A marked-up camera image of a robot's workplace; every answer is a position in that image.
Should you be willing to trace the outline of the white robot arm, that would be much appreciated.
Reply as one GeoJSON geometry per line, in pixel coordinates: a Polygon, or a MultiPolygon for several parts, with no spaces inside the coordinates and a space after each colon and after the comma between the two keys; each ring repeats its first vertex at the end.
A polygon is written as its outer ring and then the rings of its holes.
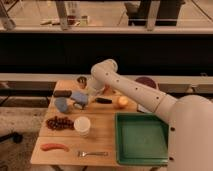
{"type": "Polygon", "coordinates": [[[167,171],[213,171],[213,102],[199,95],[179,99],[117,74],[115,60],[91,68],[92,95],[105,85],[118,90],[169,125],[167,171]]]}

